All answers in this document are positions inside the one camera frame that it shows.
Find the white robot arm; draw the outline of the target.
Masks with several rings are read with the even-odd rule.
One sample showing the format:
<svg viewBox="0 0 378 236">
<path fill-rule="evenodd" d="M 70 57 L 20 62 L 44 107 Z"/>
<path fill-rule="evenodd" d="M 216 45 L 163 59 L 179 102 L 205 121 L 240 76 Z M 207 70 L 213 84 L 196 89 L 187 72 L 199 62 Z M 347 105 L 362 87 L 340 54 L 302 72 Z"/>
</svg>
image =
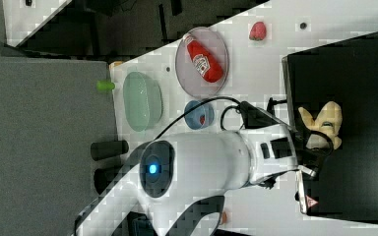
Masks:
<svg viewBox="0 0 378 236">
<path fill-rule="evenodd" d="M 299 169 L 299 150 L 328 153 L 341 144 L 341 120 L 301 117 L 297 131 L 274 116 L 246 115 L 241 130 L 183 133 L 136 147 L 100 196 L 78 217 L 72 236 L 112 236 L 140 206 L 157 236 L 211 236 L 225 194 L 269 188 Z"/>
</svg>

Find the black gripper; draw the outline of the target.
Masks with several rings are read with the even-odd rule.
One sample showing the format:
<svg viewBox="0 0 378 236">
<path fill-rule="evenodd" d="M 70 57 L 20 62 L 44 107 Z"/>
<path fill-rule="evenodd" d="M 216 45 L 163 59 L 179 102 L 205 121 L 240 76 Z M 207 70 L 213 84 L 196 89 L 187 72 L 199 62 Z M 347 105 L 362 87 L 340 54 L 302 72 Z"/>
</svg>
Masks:
<svg viewBox="0 0 378 236">
<path fill-rule="evenodd" d="M 305 128 L 290 131 L 298 164 L 306 174 L 319 174 L 324 162 L 334 151 L 334 143 L 324 133 Z"/>
</svg>

